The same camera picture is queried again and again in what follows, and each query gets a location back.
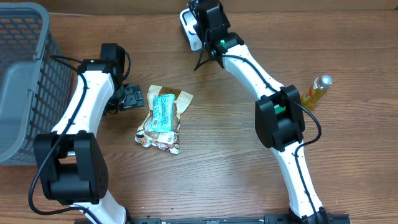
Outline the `teal tissue packet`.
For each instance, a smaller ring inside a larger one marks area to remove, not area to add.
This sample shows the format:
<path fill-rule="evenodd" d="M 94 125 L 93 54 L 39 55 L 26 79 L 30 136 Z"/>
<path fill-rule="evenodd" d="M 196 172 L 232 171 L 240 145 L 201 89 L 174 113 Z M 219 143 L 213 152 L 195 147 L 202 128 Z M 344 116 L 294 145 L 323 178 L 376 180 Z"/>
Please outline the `teal tissue packet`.
<path fill-rule="evenodd" d="M 166 94 L 154 98 L 153 115 L 149 131 L 164 133 L 172 130 L 174 101 L 174 94 Z"/>

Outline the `brown white snack bag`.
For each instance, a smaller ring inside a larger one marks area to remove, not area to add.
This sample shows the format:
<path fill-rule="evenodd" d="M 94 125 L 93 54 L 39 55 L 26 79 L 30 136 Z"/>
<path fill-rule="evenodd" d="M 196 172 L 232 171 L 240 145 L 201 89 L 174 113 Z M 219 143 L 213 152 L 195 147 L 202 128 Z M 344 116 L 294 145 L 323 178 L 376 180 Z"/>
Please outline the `brown white snack bag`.
<path fill-rule="evenodd" d="M 193 95 L 179 89 L 152 85 L 147 93 L 149 113 L 138 127 L 135 141 L 144 147 L 156 147 L 179 154 L 180 117 Z"/>

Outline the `yellow dish soap bottle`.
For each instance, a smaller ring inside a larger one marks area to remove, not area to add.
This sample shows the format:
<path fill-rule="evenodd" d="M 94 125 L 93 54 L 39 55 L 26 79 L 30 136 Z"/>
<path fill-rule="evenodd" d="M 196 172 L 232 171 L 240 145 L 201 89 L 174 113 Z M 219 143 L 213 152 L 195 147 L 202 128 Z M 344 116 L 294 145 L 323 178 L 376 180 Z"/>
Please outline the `yellow dish soap bottle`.
<path fill-rule="evenodd" d="M 326 94 L 332 83 L 333 79 L 329 75 L 316 77 L 314 82 L 310 85 L 309 89 L 302 94 L 302 105 L 308 110 L 314 109 L 318 100 Z"/>

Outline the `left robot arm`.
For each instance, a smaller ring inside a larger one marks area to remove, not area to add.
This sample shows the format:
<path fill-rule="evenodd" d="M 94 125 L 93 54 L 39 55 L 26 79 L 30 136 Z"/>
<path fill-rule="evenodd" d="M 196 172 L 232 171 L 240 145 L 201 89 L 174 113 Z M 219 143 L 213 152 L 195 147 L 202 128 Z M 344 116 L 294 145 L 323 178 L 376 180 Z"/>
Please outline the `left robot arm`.
<path fill-rule="evenodd" d="M 140 87 L 125 83 L 130 67 L 129 54 L 116 43 L 103 43 L 98 59 L 78 62 L 65 113 L 34 141 L 38 171 L 28 203 L 36 214 L 78 210 L 90 223 L 131 222 L 128 209 L 108 190 L 108 167 L 96 139 L 103 116 L 144 106 Z"/>

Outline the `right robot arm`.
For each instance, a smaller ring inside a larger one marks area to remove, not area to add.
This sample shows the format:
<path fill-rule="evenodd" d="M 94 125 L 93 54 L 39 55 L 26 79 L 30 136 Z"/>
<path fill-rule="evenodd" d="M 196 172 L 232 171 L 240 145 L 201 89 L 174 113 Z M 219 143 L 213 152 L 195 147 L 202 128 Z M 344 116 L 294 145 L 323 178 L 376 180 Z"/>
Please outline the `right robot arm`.
<path fill-rule="evenodd" d="M 216 61 L 236 77 L 255 100 L 255 129 L 260 142 L 279 163 L 289 195 L 290 223 L 328 223 L 305 162 L 304 114 L 298 89 L 285 87 L 254 59 L 243 39 L 229 32 L 220 1 L 189 1 L 192 27 L 209 62 Z"/>

